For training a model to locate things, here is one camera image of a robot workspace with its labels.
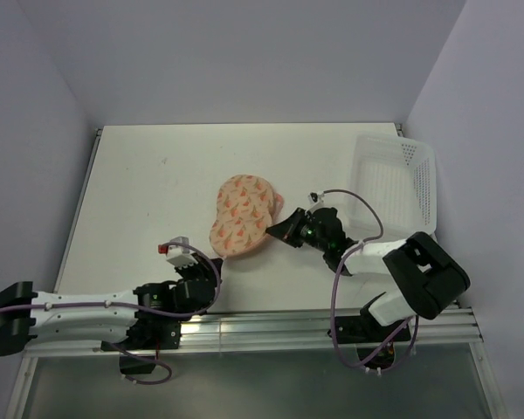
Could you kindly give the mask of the pink mesh laundry bag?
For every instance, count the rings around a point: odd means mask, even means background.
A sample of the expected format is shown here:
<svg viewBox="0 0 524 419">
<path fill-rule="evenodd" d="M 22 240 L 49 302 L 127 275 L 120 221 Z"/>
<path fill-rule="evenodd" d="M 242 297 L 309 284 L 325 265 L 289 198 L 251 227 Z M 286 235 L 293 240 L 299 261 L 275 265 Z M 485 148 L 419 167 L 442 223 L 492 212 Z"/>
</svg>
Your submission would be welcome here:
<svg viewBox="0 0 524 419">
<path fill-rule="evenodd" d="M 255 251 L 267 239 L 283 208 L 284 198 L 271 183 L 255 175 L 234 175 L 217 193 L 216 219 L 209 240 L 222 258 L 235 258 Z"/>
</svg>

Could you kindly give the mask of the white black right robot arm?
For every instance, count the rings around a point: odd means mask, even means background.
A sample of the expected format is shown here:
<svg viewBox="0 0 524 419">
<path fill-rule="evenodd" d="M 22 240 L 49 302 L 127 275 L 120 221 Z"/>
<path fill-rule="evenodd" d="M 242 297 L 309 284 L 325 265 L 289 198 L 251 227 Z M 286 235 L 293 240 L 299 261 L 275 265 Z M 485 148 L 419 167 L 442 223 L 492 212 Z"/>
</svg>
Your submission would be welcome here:
<svg viewBox="0 0 524 419">
<path fill-rule="evenodd" d="M 380 340 L 400 320 L 435 319 L 471 284 L 463 268 L 430 235 L 418 231 L 394 242 L 355 241 L 332 207 L 298 208 L 266 233 L 293 248 L 307 244 L 322 252 L 334 272 L 332 313 L 341 277 L 363 273 L 392 277 L 396 288 L 376 296 L 360 311 L 362 334 L 370 340 Z"/>
</svg>

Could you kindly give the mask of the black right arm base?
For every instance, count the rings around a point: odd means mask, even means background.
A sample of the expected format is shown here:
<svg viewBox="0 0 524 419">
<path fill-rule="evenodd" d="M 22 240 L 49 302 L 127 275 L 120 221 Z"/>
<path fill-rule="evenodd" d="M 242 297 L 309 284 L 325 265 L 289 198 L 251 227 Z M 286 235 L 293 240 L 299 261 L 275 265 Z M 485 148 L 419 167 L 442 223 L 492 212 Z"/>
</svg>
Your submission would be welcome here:
<svg viewBox="0 0 524 419">
<path fill-rule="evenodd" d="M 381 344 L 402 324 L 403 321 L 399 320 L 390 326 L 381 326 L 370 315 L 336 316 L 334 318 L 336 340 L 340 346 Z M 364 364 L 364 367 L 373 371 L 383 371 L 385 368 L 393 367 L 396 361 L 394 344 L 411 342 L 412 339 L 410 326 L 406 324 L 371 360 Z"/>
</svg>

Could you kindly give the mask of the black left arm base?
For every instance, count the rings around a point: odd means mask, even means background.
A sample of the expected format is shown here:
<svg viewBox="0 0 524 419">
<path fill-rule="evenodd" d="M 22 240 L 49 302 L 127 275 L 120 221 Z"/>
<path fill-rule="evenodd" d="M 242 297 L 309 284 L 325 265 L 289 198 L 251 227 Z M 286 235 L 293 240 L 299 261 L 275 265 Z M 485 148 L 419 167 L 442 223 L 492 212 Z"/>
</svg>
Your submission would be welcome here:
<svg viewBox="0 0 524 419">
<path fill-rule="evenodd" d="M 147 360 L 137 360 L 136 358 L 119 352 L 119 369 L 122 374 L 132 377 L 140 374 L 151 374 L 155 365 L 152 360 L 159 360 L 162 350 L 175 350 L 179 348 L 181 338 L 181 323 L 176 320 L 165 320 L 160 322 L 138 321 L 131 326 L 126 337 L 115 346 L 127 352 L 149 350 L 154 351 L 153 356 L 148 356 Z M 102 341 L 100 350 L 102 352 L 117 352 L 113 344 Z"/>
</svg>

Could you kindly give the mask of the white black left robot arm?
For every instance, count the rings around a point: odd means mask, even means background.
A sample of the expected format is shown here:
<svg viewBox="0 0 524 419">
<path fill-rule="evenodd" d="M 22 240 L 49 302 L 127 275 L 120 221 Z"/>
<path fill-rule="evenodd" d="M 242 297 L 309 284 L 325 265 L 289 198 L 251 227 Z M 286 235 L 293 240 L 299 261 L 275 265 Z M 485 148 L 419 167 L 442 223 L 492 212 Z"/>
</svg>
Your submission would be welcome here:
<svg viewBox="0 0 524 419">
<path fill-rule="evenodd" d="M 178 280 L 104 295 L 37 292 L 31 281 L 0 292 L 0 357 L 50 342 L 98 341 L 103 351 L 176 349 L 181 324 L 215 301 L 223 259 L 198 254 Z"/>
</svg>

